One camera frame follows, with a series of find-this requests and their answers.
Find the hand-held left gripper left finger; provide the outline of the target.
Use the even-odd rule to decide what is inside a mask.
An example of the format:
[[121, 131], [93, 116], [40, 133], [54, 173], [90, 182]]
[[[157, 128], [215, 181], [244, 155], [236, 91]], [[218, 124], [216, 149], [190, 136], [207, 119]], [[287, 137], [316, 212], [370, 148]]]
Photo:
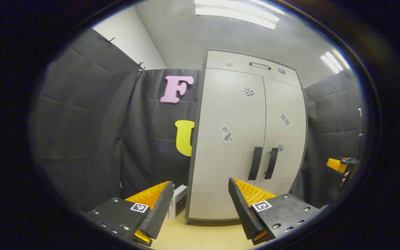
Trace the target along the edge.
[[82, 216], [118, 241], [150, 247], [160, 233], [173, 194], [173, 183], [166, 181], [126, 199], [110, 198]]

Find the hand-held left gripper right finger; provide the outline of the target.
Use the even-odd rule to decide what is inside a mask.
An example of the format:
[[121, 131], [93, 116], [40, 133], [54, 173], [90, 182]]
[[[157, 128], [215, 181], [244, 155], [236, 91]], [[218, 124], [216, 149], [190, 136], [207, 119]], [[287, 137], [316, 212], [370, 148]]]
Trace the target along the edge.
[[229, 178], [228, 192], [243, 231], [254, 245], [285, 238], [314, 223], [329, 207], [314, 207], [290, 193], [274, 195], [236, 178]]

